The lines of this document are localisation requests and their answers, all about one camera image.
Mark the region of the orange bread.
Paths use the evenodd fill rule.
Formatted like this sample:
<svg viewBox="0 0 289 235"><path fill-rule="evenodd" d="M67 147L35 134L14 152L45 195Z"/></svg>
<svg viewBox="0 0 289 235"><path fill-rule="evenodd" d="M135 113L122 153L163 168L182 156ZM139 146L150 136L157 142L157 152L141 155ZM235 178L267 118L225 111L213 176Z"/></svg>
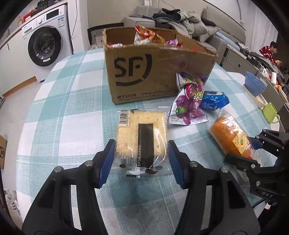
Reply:
<svg viewBox="0 0 289 235"><path fill-rule="evenodd" d="M210 124L209 132L226 155L235 154L251 160L260 160L248 134L227 111L220 110L217 119Z"/></svg>

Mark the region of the cracker packet with black label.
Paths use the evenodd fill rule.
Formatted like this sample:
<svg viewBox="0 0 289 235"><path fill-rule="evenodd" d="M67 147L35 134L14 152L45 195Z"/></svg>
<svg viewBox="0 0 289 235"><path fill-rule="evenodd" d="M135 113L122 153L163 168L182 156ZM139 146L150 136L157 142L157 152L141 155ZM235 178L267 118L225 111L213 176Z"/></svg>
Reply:
<svg viewBox="0 0 289 235"><path fill-rule="evenodd" d="M159 106L118 112L112 169L123 176L170 175L167 140L169 108Z"/></svg>

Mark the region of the purple candy snack bag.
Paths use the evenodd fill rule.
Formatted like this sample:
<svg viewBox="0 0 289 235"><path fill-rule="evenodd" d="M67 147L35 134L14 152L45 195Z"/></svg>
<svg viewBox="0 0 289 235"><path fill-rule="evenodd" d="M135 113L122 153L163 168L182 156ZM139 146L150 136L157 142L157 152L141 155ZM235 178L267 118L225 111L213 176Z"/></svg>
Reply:
<svg viewBox="0 0 289 235"><path fill-rule="evenodd" d="M207 122L208 119L200 108L204 94L204 82L201 78L178 72L176 85L179 93L171 106L168 123L189 126Z"/></svg>

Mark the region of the blue Oreo cookie packet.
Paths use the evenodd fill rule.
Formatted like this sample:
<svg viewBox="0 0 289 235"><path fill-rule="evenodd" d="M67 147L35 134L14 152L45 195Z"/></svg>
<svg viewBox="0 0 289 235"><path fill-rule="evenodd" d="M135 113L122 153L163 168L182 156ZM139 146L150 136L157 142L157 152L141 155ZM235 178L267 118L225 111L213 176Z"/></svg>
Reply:
<svg viewBox="0 0 289 235"><path fill-rule="evenodd" d="M229 98L221 91L204 91L200 107L204 110L215 111L229 103Z"/></svg>

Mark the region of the red instant noodle packet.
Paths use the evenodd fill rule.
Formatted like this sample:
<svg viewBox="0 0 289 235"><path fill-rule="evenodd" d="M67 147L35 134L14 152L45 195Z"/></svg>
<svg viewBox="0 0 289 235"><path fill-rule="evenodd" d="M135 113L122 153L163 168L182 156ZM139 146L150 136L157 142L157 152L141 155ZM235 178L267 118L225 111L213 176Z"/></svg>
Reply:
<svg viewBox="0 0 289 235"><path fill-rule="evenodd" d="M188 51L192 51L192 52L199 52L200 51L194 44L184 44L184 42L177 43L176 48L188 50Z"/></svg>

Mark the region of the green mug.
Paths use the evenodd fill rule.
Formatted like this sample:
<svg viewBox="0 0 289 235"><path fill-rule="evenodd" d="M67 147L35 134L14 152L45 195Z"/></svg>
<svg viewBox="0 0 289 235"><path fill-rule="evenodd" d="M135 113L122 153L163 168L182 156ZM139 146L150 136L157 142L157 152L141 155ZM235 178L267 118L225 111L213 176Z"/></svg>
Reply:
<svg viewBox="0 0 289 235"><path fill-rule="evenodd" d="M280 121L280 116L271 102L263 106L262 113L266 121L270 124L276 124Z"/></svg>

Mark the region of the stacked blue bowls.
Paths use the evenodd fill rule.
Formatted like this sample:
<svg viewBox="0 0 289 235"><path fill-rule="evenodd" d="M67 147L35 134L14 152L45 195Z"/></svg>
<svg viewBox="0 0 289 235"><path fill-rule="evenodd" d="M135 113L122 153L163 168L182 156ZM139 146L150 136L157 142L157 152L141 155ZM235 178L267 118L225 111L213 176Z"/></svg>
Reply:
<svg viewBox="0 0 289 235"><path fill-rule="evenodd" d="M265 83L249 71L245 73L244 85L254 97L261 95L267 87Z"/></svg>

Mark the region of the small cardboard box on floor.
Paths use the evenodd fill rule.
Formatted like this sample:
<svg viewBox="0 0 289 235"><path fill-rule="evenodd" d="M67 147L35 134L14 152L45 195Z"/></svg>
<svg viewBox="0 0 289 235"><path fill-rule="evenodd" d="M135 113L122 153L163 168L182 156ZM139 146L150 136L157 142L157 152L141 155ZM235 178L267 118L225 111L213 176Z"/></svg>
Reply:
<svg viewBox="0 0 289 235"><path fill-rule="evenodd" d="M0 164L1 164L1 169L4 169L6 147L7 147L7 140L4 137L0 136Z"/></svg>

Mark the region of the brown SF cardboard box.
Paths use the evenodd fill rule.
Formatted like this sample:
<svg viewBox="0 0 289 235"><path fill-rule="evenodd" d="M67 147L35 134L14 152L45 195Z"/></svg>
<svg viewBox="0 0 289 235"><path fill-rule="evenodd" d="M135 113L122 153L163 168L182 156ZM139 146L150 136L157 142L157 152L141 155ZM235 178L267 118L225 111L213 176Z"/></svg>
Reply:
<svg viewBox="0 0 289 235"><path fill-rule="evenodd" d="M206 82L218 58L198 41L176 31L152 28L165 41L194 44L192 52L160 44L134 44L135 28L103 31L108 84L112 102L122 104L178 94L176 74L185 72Z"/></svg>

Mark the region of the grey fabric sofa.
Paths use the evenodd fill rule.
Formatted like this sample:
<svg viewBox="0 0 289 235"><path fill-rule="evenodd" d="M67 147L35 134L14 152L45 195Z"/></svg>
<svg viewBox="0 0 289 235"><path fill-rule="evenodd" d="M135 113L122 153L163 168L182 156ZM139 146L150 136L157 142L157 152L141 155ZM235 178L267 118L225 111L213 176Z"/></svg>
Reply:
<svg viewBox="0 0 289 235"><path fill-rule="evenodd" d="M245 29L226 13L207 5L201 14L180 9L138 6L134 14L125 17L125 27L156 27L176 30L178 33L199 41L203 47L218 55L220 64L229 43L245 43Z"/></svg>

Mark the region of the purple candy bag in box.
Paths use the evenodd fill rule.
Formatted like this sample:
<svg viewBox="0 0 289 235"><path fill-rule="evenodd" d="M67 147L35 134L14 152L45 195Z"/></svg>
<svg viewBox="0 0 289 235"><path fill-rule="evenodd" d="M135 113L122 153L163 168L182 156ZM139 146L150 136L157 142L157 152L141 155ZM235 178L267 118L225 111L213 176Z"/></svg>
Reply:
<svg viewBox="0 0 289 235"><path fill-rule="evenodd" d="M168 41L166 41L166 45L167 45L167 46L177 47L177 45L178 45L178 40L177 40L177 39L168 40Z"/></svg>

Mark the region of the black patterned chair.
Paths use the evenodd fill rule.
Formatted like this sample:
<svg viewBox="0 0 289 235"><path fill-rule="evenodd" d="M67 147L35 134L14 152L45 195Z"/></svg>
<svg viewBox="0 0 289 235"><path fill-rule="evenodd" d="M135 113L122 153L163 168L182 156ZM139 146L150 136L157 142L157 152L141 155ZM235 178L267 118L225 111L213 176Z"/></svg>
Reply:
<svg viewBox="0 0 289 235"><path fill-rule="evenodd" d="M103 47L103 31L105 29L123 27L123 23L111 23L94 26L87 29L88 39L91 46L95 45L97 48Z"/></svg>

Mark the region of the white chips bag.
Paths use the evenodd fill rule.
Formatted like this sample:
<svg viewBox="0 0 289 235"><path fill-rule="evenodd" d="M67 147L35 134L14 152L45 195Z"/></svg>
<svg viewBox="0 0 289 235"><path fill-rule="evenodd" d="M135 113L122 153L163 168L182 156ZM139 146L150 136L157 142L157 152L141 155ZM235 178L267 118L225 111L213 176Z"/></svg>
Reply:
<svg viewBox="0 0 289 235"><path fill-rule="evenodd" d="M143 27L141 25L135 26L135 38L134 44L142 45L142 44L160 44L165 45L166 41L163 37L155 33L154 31Z"/></svg>

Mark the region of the white front-load washing machine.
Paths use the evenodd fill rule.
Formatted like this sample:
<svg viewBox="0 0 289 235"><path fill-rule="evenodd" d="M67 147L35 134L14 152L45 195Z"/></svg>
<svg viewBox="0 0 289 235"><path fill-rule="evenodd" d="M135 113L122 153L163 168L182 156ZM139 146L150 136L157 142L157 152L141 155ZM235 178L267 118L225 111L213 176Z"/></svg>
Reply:
<svg viewBox="0 0 289 235"><path fill-rule="evenodd" d="M29 21L21 33L38 82L44 81L58 62L72 55L66 3Z"/></svg>

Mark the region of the pile of grey jackets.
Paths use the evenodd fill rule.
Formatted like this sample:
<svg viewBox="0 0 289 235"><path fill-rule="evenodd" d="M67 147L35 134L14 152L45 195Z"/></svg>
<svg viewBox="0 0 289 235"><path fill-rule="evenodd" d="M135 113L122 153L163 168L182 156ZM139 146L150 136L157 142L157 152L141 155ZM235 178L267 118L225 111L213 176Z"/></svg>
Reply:
<svg viewBox="0 0 289 235"><path fill-rule="evenodd" d="M197 38L204 35L210 36L220 30L214 22L201 17L195 11L162 8L162 12L153 14L152 19L157 24L170 25L178 33L189 38Z"/></svg>

